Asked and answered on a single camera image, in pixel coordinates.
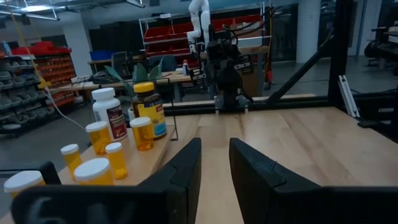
concrete floor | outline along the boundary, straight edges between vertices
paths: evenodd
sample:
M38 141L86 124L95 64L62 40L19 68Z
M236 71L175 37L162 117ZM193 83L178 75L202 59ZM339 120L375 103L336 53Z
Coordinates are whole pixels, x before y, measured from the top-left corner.
M392 75L391 70L380 71L377 68L364 67L366 64L365 58L360 57L356 60L352 57L348 59L346 76L354 93L386 91L397 86L398 78ZM300 68L300 65L296 65L294 62L275 63L272 66L274 84L270 91L264 92L264 95L269 95L277 90ZM322 60L293 86L288 94L327 95L329 69L330 61ZM205 92L200 94L187 93L183 100L208 100L208 95ZM90 120L91 122L94 120L88 107L79 109L68 116L83 127L90 123ZM67 144L76 143L79 145L80 151L84 151L87 148L88 141L88 135L85 131L66 119L58 119L17 139L0 135L0 164L52 161L57 170L60 170L65 167L63 157L59 153L60 148ZM1 186L4 181L4 179L0 179ZM7 213L10 203L10 196L0 191L0 217Z

black metal frame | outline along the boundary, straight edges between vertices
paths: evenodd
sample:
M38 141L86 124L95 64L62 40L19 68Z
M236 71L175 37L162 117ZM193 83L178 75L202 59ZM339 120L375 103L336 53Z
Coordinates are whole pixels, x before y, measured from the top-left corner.
M281 86L279 90L274 92L267 100L257 101L249 105L249 110L275 110L335 106L345 112L343 97L340 92L338 81L339 76L345 75L346 73L352 10L353 0L337 0L335 27L331 39L325 42L319 48L318 52L315 53L315 55L311 57L283 86ZM309 98L283 99L282 96L285 95L324 56L329 47L332 47L333 53L331 55L330 62L328 95ZM363 116L364 119L392 119L395 124L398 123L398 95L396 95L396 93L384 92L359 94L354 95L354 99L361 112L361 116ZM395 108L396 110L380 112L379 108ZM209 102L206 104L191 104L187 106L173 105L171 109L165 108L166 116L206 113L215 113L214 103ZM380 127L374 129L381 134L386 135L384 131L381 131Z

bottle label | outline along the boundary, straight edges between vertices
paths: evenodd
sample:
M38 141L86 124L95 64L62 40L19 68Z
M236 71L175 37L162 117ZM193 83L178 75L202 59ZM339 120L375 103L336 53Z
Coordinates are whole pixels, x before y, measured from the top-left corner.
M140 117L150 117L154 124L155 138L166 133L166 122L161 100L153 103L140 103L137 106Z
M108 123L112 130L112 135L114 139L121 138L127 134L126 123L124 122L124 116L122 111L122 106L116 106L106 110L108 115Z

ceiling light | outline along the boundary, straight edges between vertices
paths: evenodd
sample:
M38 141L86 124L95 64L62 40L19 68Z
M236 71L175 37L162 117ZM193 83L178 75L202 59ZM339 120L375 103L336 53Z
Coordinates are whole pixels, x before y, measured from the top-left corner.
M137 7L143 8L145 7L145 5L142 4L142 0L139 0L139 2L135 1L135 0L126 0L127 3L135 5Z
M37 11L44 11L47 9L52 9L51 6L40 5L40 6L26 6L21 9L22 12L37 12Z
M11 15L11 12L7 11L0 11L0 14L4 15ZM33 14L21 14L21 13L15 13L13 12L12 15L14 16L27 16L30 18L36 18L36 19L46 19L46 20L52 20L52 21L59 21L59 18L54 18L54 17L47 17L47 16L40 16L40 15L33 15Z

red label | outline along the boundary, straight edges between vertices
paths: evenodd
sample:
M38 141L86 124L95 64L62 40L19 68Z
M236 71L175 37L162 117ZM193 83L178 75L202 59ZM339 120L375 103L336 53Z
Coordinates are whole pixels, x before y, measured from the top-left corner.
M106 110L109 118L109 125L111 126L114 139L121 138L127 134L126 123L124 122L122 106L119 105L114 108Z

